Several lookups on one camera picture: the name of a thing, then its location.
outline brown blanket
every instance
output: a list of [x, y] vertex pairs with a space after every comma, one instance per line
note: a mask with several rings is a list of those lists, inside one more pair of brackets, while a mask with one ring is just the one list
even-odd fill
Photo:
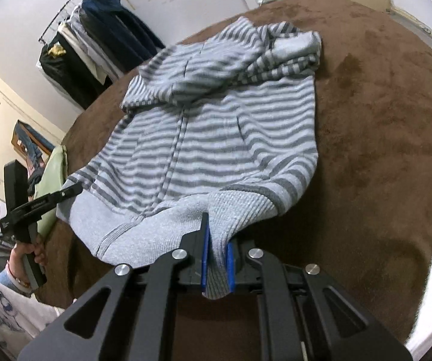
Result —
[[[432, 256], [432, 50], [388, 15], [348, 0], [285, 0], [245, 16], [256, 25], [289, 20], [319, 31], [324, 48], [314, 179], [289, 213], [248, 231], [285, 263], [320, 264], [403, 341]], [[206, 40], [235, 19], [185, 42]], [[70, 172], [106, 143], [136, 72], [68, 132]], [[46, 248], [49, 281], [39, 293], [46, 303], [67, 307], [109, 269], [60, 221]], [[175, 339], [174, 359], [258, 358], [255, 301], [182, 298]]]

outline black jacket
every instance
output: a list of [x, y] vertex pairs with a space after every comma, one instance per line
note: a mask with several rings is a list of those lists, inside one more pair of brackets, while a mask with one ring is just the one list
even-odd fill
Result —
[[121, 5], [120, 0], [83, 0], [80, 16], [86, 32], [123, 71], [129, 72], [165, 46], [149, 27]]
[[[47, 51], [57, 42], [66, 50], [66, 53], [58, 57], [50, 56]], [[104, 85], [97, 81], [60, 33], [56, 34], [49, 45], [42, 48], [39, 61], [44, 72], [61, 84], [83, 109], [87, 109], [112, 84], [109, 78]]]

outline metal bolt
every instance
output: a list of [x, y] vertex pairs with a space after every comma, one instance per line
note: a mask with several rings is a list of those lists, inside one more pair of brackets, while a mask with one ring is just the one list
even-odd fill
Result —
[[251, 248], [248, 255], [254, 259], [260, 259], [264, 255], [264, 251], [261, 248]]
[[123, 263], [122, 265], [117, 265], [114, 268], [114, 273], [116, 273], [116, 275], [122, 276], [122, 275], [128, 274], [130, 270], [131, 270], [131, 267], [129, 267], [129, 265], [126, 265]]
[[317, 275], [320, 271], [321, 269], [319, 268], [319, 266], [314, 263], [310, 263], [308, 266], [306, 266], [306, 272], [309, 275]]
[[185, 257], [188, 256], [188, 253], [186, 252], [186, 250], [178, 248], [177, 250], [174, 250], [171, 255], [173, 256], [174, 259], [184, 259]]

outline knit fabric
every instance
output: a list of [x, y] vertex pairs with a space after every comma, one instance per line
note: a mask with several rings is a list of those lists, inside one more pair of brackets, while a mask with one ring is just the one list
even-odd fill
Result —
[[134, 267], [177, 248], [209, 212], [207, 295], [227, 293], [228, 240], [285, 213], [316, 168], [321, 39], [245, 17], [206, 42], [158, 53], [129, 84], [125, 117], [65, 187], [58, 216], [98, 258]]

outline sleeve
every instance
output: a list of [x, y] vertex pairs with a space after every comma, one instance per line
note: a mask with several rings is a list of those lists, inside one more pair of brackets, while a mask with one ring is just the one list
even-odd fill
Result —
[[16, 279], [13, 278], [13, 276], [9, 273], [7, 265], [5, 269], [0, 272], [0, 284], [19, 293], [20, 295], [29, 297], [32, 293], [32, 289], [26, 288], [22, 284], [18, 283]]

